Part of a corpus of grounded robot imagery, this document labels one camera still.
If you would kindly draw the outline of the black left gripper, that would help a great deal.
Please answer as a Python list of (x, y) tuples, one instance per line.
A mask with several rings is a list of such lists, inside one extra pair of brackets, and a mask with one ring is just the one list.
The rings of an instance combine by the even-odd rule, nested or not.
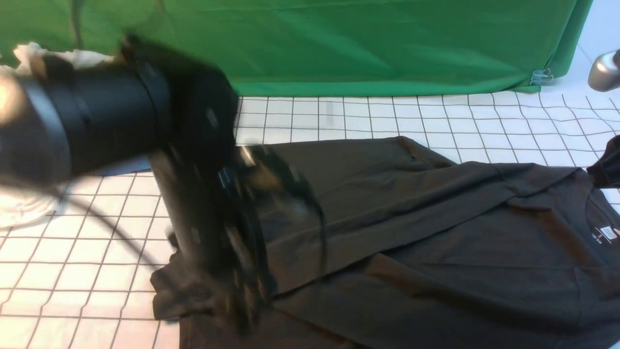
[(242, 335), (251, 332), (271, 301), (273, 282), (255, 208), (237, 185), (239, 150), (184, 156), (167, 148), (148, 160), (176, 248), (151, 276), (154, 318), (213, 314)]

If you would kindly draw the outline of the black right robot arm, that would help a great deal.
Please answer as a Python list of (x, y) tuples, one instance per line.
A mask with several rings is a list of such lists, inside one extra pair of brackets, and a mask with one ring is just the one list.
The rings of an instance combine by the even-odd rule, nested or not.
[(588, 84), (598, 92), (609, 92), (620, 86), (620, 50), (604, 53), (592, 64)]

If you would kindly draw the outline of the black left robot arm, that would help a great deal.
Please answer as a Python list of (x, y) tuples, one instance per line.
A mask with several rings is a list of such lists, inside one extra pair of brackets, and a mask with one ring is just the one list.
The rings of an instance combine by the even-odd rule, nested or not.
[(60, 185), (146, 156), (181, 261), (239, 333), (270, 303), (255, 211), (242, 202), (234, 138), (239, 97), (223, 71), (124, 37), (110, 63), (34, 58), (1, 78), (1, 185), (61, 198)]

